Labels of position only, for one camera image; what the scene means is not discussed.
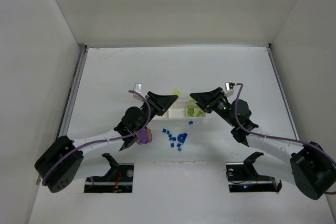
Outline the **lime green lego brick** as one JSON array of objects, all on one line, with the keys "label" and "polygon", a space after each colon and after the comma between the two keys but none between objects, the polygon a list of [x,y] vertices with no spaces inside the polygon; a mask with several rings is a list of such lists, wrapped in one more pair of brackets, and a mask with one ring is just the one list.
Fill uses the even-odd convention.
[{"label": "lime green lego brick", "polygon": [[205,112],[202,111],[200,108],[194,108],[194,107],[187,107],[187,117],[191,118],[200,118],[205,116]]},{"label": "lime green lego brick", "polygon": [[177,88],[174,88],[174,89],[173,89],[173,95],[176,95],[176,96],[179,97],[179,96],[181,95],[180,90],[177,89]]}]

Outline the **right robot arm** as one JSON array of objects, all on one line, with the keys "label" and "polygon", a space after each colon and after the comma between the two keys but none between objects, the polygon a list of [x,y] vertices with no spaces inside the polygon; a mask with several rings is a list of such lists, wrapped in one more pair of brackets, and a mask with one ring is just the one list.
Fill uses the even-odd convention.
[{"label": "right robot arm", "polygon": [[315,143],[303,143],[285,137],[271,136],[250,119],[248,103],[240,98],[229,102],[227,91],[191,93],[191,98],[205,113],[215,112],[231,127],[234,140],[256,152],[241,163],[227,164],[226,177],[232,185],[267,178],[295,185],[312,200],[329,195],[335,184],[335,160]]}]

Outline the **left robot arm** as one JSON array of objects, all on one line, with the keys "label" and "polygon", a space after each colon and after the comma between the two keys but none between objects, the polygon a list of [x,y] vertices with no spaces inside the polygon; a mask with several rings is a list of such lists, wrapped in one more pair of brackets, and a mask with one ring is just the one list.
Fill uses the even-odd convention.
[{"label": "left robot arm", "polygon": [[63,135],[55,139],[34,168],[41,177],[41,184],[51,193],[65,189],[78,177],[83,163],[98,155],[112,163],[111,148],[121,143],[122,151],[133,144],[145,145],[152,142],[148,124],[155,116],[163,116],[178,99],[178,95],[158,95],[151,91],[142,95],[134,90],[131,94],[138,97],[143,104],[129,107],[119,124],[106,133],[89,138],[72,140]]}]

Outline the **blue arch lego piece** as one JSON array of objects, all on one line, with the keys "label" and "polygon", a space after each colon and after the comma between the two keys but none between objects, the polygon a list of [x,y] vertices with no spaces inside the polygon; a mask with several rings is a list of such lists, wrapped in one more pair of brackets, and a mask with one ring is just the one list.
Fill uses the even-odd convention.
[{"label": "blue arch lego piece", "polygon": [[184,144],[186,139],[187,139],[187,133],[181,133],[177,137],[178,142],[181,144]]}]

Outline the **purple butterfly lego assembly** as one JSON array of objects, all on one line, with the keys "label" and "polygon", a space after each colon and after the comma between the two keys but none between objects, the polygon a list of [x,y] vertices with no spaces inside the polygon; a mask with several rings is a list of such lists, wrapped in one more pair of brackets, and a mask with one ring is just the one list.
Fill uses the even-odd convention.
[{"label": "purple butterfly lego assembly", "polygon": [[137,140],[138,145],[149,144],[152,142],[152,132],[148,128],[145,128],[142,131],[140,131],[137,134],[137,137],[138,137]]}]

